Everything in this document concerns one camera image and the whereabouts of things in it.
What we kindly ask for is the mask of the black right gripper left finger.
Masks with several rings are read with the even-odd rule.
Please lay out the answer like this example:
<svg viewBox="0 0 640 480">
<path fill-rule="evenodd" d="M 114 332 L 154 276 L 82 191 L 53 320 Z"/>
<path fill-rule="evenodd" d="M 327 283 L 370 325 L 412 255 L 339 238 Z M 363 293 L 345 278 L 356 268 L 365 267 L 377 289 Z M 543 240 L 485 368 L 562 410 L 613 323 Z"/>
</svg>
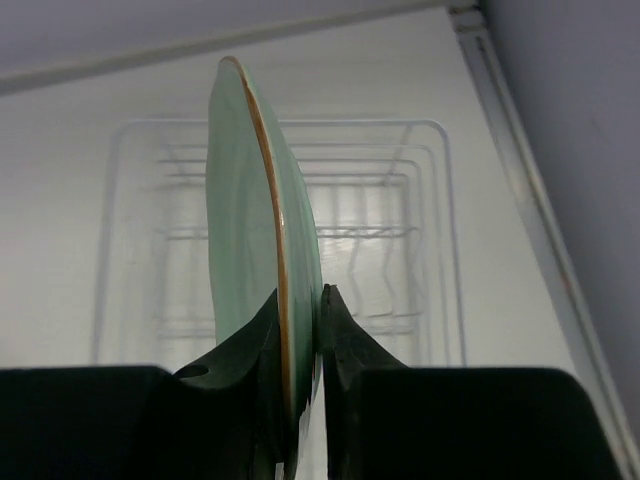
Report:
<svg viewBox="0 0 640 480">
<path fill-rule="evenodd" d="M 190 479 L 283 479 L 289 459 L 277 293 L 252 320 L 174 376 L 186 407 Z"/>
</svg>

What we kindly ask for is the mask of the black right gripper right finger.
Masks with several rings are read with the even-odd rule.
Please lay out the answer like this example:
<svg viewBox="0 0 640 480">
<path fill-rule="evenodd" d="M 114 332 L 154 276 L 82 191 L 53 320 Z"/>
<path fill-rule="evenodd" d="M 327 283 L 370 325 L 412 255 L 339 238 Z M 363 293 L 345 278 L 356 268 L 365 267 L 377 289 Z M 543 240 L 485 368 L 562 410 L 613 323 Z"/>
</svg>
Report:
<svg viewBox="0 0 640 480">
<path fill-rule="evenodd" d="M 406 367 L 352 317 L 339 289 L 325 285 L 321 297 L 319 346 L 324 379 L 327 475 L 361 477 L 360 377 L 366 371 Z"/>
</svg>

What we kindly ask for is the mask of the light green plate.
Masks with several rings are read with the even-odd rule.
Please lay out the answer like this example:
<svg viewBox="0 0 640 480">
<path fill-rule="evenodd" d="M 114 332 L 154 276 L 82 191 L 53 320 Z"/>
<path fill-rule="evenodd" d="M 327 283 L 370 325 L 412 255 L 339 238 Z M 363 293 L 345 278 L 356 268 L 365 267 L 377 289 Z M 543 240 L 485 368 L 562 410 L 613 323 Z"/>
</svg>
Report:
<svg viewBox="0 0 640 480">
<path fill-rule="evenodd" d="M 248 67 L 233 56 L 218 63 L 209 100 L 205 192 L 217 341 L 245 326 L 277 293 L 291 434 L 284 478 L 292 479 L 320 368 L 318 240 L 298 162 Z"/>
</svg>

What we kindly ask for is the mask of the aluminium side rail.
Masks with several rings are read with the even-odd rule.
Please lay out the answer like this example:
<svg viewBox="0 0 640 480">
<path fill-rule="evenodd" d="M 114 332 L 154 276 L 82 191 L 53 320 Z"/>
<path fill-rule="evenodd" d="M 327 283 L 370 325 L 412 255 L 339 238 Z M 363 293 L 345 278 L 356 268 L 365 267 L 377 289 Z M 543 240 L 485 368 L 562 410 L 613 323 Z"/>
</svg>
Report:
<svg viewBox="0 0 640 480">
<path fill-rule="evenodd" d="M 571 358 L 568 370 L 589 393 L 623 477 L 637 479 L 638 447 L 486 20 L 476 1 L 453 2 L 449 15 Z"/>
</svg>

